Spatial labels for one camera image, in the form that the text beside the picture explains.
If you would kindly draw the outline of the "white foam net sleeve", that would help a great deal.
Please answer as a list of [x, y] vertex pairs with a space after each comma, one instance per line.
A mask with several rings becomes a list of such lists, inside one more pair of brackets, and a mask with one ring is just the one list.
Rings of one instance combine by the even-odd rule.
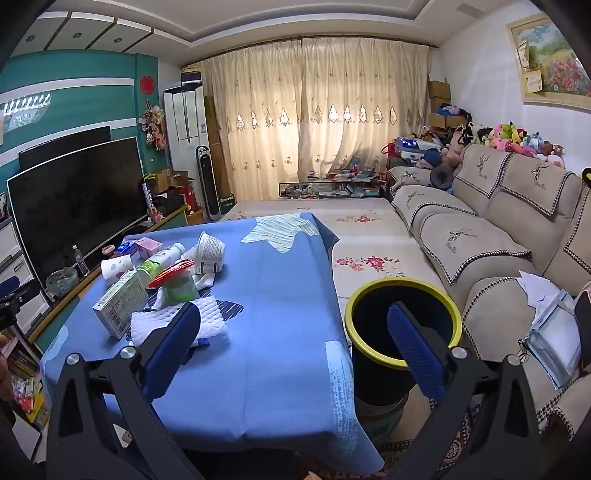
[[197, 347], [205, 340], [221, 335], [225, 331], [221, 308], [214, 297], [202, 297], [184, 304], [166, 306], [160, 310], [134, 312], [131, 315], [130, 337], [134, 346], [140, 346], [155, 330], [168, 327], [180, 316], [177, 325], [181, 332]]

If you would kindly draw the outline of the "tall white tea box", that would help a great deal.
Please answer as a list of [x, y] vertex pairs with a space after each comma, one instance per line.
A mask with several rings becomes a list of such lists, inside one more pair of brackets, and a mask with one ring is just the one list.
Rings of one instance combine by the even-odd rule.
[[92, 309], [109, 335], [121, 339], [130, 328], [131, 315], [147, 304], [146, 290], [136, 271], [127, 271], [93, 305]]

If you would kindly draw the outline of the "clear green-lid container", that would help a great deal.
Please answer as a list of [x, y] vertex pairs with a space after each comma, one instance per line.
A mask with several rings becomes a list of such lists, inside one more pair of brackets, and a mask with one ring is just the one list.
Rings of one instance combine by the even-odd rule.
[[184, 303], [197, 299], [198, 291], [193, 279], [187, 277], [169, 281], [164, 286], [164, 294], [170, 304]]

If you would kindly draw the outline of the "coconut water bottle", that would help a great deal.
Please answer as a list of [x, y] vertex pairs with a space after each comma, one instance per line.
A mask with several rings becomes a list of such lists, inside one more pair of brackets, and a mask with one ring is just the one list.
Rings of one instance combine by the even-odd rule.
[[185, 247], [181, 243], [174, 243], [169, 248], [153, 254], [139, 264], [136, 272], [143, 288], [147, 289], [148, 284], [159, 273], [178, 261], [184, 252]]

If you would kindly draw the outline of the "red snack bag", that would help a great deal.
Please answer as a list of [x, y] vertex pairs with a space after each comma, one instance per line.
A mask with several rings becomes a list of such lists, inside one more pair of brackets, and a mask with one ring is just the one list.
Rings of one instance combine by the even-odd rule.
[[169, 281], [176, 281], [179, 278], [192, 278], [194, 262], [190, 259], [179, 260], [171, 266], [158, 273], [147, 283], [146, 289], [156, 289], [164, 286]]

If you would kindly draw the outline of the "white fruit paper cup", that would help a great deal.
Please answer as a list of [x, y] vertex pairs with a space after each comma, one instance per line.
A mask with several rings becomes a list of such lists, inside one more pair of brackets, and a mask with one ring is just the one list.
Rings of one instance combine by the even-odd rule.
[[105, 285], [110, 287], [128, 271], [133, 271], [134, 266], [130, 255], [117, 256], [101, 262], [101, 274]]

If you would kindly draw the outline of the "pink strawberry milk carton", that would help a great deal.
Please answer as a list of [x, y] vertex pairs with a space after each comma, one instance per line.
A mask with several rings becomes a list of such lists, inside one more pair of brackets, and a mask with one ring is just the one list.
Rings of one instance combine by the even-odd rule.
[[147, 260], [151, 256], [155, 255], [156, 253], [162, 250], [161, 242], [148, 237], [142, 237], [140, 239], [135, 240], [135, 246], [138, 251], [139, 257], [142, 260]]

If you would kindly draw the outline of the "white printed paper bowl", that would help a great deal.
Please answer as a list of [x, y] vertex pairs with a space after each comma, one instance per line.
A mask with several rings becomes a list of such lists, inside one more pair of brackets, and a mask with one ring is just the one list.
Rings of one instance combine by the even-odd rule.
[[221, 240], [202, 232], [193, 258], [195, 273], [198, 275], [221, 273], [224, 253], [225, 244]]

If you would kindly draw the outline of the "clear water bottle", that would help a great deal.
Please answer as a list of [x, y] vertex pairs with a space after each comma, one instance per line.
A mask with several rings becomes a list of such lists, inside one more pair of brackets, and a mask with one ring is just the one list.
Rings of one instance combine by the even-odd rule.
[[79, 269], [81, 275], [83, 277], [88, 276], [89, 275], [89, 268], [86, 264], [84, 256], [82, 255], [81, 250], [76, 245], [72, 246], [72, 250], [74, 253], [77, 268]]

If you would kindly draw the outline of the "blue tissue pack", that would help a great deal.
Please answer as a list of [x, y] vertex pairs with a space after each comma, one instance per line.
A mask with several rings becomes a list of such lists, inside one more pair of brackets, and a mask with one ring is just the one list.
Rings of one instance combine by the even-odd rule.
[[133, 240], [126, 241], [121, 243], [118, 247], [115, 248], [113, 251], [114, 257], [120, 257], [125, 255], [132, 256], [137, 251], [136, 242]]

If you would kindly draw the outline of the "white papers on sofa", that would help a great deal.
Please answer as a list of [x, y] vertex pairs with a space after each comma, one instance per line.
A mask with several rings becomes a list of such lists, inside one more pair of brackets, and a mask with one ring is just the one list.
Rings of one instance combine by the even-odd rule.
[[528, 305], [535, 310], [535, 318], [538, 318], [561, 292], [550, 280], [524, 271], [520, 272], [517, 282], [527, 296]]

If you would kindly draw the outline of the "beige sectional sofa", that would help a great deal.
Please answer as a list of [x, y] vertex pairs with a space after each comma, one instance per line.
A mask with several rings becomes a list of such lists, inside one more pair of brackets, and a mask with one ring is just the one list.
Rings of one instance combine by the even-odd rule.
[[430, 170], [390, 172], [394, 210], [458, 306], [475, 354], [521, 358], [544, 436], [573, 440], [590, 409], [590, 366], [578, 360], [554, 381], [525, 339], [537, 316], [522, 281], [546, 280], [574, 309], [590, 286], [590, 188], [579, 175], [534, 157], [469, 146], [449, 190]]

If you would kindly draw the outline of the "pink black bag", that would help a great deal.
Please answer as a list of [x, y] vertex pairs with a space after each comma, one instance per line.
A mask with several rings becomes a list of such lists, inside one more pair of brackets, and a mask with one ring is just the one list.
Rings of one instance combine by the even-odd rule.
[[576, 298], [574, 316], [581, 344], [580, 368], [589, 373], [591, 369], [591, 285], [587, 283]]

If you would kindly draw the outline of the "white air conditioner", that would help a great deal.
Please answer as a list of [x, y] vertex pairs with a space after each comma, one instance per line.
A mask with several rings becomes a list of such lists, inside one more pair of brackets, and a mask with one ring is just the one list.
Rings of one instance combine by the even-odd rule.
[[202, 82], [180, 82], [165, 89], [163, 108], [172, 169], [187, 172], [197, 204], [202, 206], [197, 147], [209, 146]]

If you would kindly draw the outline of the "framed flower painting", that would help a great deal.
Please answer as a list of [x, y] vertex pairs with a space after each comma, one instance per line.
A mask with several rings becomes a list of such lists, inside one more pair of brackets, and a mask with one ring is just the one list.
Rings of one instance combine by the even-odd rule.
[[536, 14], [506, 28], [524, 104], [590, 110], [590, 78], [547, 15]]

